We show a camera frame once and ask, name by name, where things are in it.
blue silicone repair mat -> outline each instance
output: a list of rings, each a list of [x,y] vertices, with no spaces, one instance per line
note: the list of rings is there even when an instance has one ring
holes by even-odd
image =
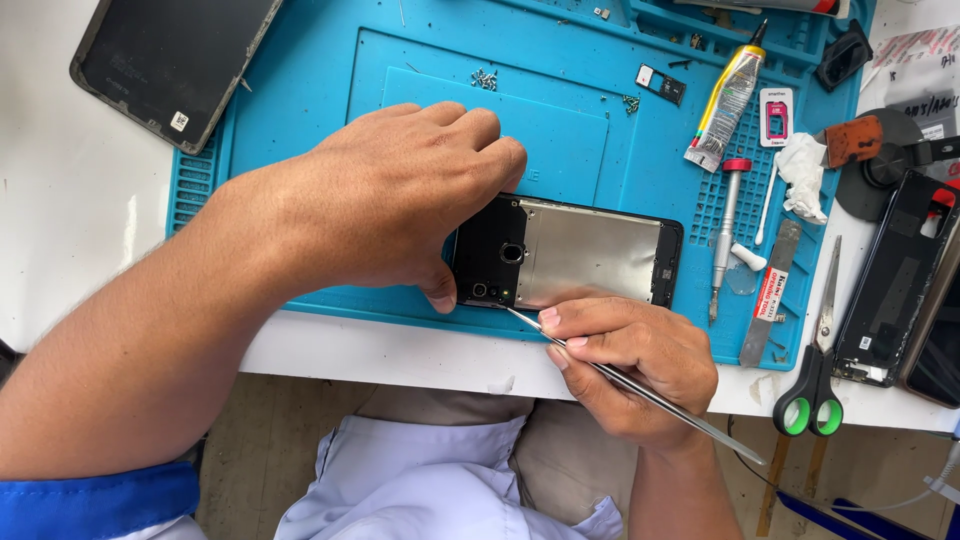
[[[306,152],[353,118],[411,101],[452,99],[499,114],[502,133],[520,140],[529,168],[519,192],[580,205],[675,219],[685,239],[673,309],[707,328],[710,232],[719,227],[726,181],[684,160],[710,91],[732,50],[763,17],[768,59],[760,87],[791,87],[796,131],[816,133],[853,117],[859,76],[827,94],[813,79],[824,44],[847,21],[806,13],[731,12],[728,30],[702,8],[667,0],[288,0],[277,13],[206,149],[175,152],[168,233],[182,228],[227,179]],[[594,8],[609,9],[607,19]],[[873,0],[853,0],[851,17],[870,28]],[[694,35],[699,48],[690,46]],[[693,60],[686,66],[667,65]],[[680,106],[634,83],[646,63],[686,83]],[[471,86],[471,74],[496,73],[496,90]],[[628,114],[623,96],[639,97]],[[756,97],[727,158],[746,157],[736,216],[737,240],[755,249],[771,149],[757,141]],[[829,212],[837,175],[824,178]],[[765,235],[769,257],[783,211],[777,183]],[[371,211],[376,201],[371,201]],[[809,336],[801,336],[824,227],[804,223],[772,344],[760,367],[789,370]],[[710,328],[714,359],[737,363],[756,294],[728,286]],[[335,287],[294,299],[286,308],[513,338],[537,338],[504,311],[457,307],[438,315],[412,287]]]

cable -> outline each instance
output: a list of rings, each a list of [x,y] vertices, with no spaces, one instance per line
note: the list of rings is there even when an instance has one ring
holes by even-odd
[[[733,438],[733,415],[732,415],[732,414],[728,414],[728,415],[727,415],[727,436],[729,436],[730,438]],[[927,487],[927,489],[924,490],[923,493],[921,493],[920,495],[914,497],[913,499],[910,499],[910,500],[908,500],[908,501],[904,501],[904,502],[902,502],[902,503],[890,504],[890,505],[888,505],[888,506],[879,506],[879,507],[876,507],[876,508],[850,508],[849,506],[842,506],[842,505],[839,505],[839,504],[821,503],[820,501],[815,501],[815,500],[813,500],[813,499],[808,499],[808,498],[806,498],[806,497],[800,497],[800,496],[798,496],[798,495],[794,495],[794,494],[792,494],[792,493],[790,493],[790,492],[788,492],[788,491],[785,491],[785,490],[781,489],[780,486],[774,484],[772,481],[764,478],[763,475],[761,475],[760,473],[758,473],[757,471],[755,471],[753,467],[751,467],[750,465],[748,465],[747,462],[744,461],[742,457],[740,457],[740,454],[737,454],[736,452],[734,452],[733,454],[736,455],[736,458],[740,461],[740,463],[743,464],[744,467],[747,468],[748,471],[750,471],[751,473],[753,473],[753,475],[754,475],[755,477],[763,480],[763,483],[765,483],[765,484],[769,485],[770,487],[774,488],[775,490],[781,492],[783,495],[789,496],[789,497],[791,497],[791,498],[793,498],[793,499],[796,499],[797,501],[800,501],[800,502],[802,502],[802,503],[810,504],[811,506],[820,506],[821,508],[830,508],[830,509],[833,509],[833,510],[847,510],[847,511],[849,511],[849,512],[879,512],[879,511],[883,511],[883,510],[893,510],[894,508],[901,508],[901,507],[903,507],[903,506],[907,506],[907,505],[909,505],[909,504],[913,504],[913,503],[915,503],[915,502],[917,502],[917,501],[919,501],[919,500],[921,500],[921,499],[929,496],[931,493],[933,493],[933,491],[930,490],[929,487]],[[939,481],[946,480],[947,477],[949,477],[950,474],[953,473],[953,469],[956,468],[956,466],[957,466],[958,463],[960,463],[960,441],[955,441],[955,442],[953,443],[953,446],[950,447],[950,453],[949,453],[949,456],[948,456],[948,459],[947,459],[947,465],[944,466],[944,470],[940,473]]]

yellow glue tube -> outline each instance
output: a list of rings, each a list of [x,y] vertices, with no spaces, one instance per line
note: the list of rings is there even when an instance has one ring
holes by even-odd
[[[760,48],[766,32],[767,21],[764,20],[750,42],[733,51],[727,67],[713,87],[707,110],[697,127],[697,135],[684,153],[684,158],[711,173],[720,166],[740,115],[754,95],[760,67],[767,57],[767,52]]]

floor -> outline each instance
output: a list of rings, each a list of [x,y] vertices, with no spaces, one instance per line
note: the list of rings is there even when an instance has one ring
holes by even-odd
[[[283,512],[314,479],[317,443],[372,393],[359,382],[240,374],[227,407],[210,429],[201,470],[197,521],[211,540],[274,537]],[[725,430],[727,415],[710,415]],[[767,418],[734,417],[734,436],[764,456],[773,456],[778,434]],[[923,477],[939,474],[949,441],[918,431],[844,426],[826,446],[811,434],[792,439],[780,485],[793,493],[815,490],[828,502],[845,497],[863,506],[909,499],[924,489]],[[828,540],[828,531],[807,523],[779,503],[763,532],[765,484],[721,448],[720,460],[737,517],[748,540]],[[823,457],[819,478],[811,456]],[[767,467],[757,471],[768,474]],[[931,496],[884,515],[930,538],[943,539],[951,505]]]

white desk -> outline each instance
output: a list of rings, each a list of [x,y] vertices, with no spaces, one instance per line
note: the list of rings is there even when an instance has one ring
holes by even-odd
[[[960,23],[954,0],[879,0],[872,40]],[[65,311],[163,239],[171,148],[77,88],[67,66],[97,0],[0,4],[0,336],[28,350]],[[849,298],[871,228],[838,206],[838,300]],[[821,266],[831,249],[824,249]],[[818,272],[813,298],[822,294]],[[807,317],[804,335],[812,332]],[[281,311],[244,371],[568,398],[539,343]],[[711,410],[770,415],[796,378],[720,366]],[[897,389],[841,382],[846,421],[952,431],[960,412]]]

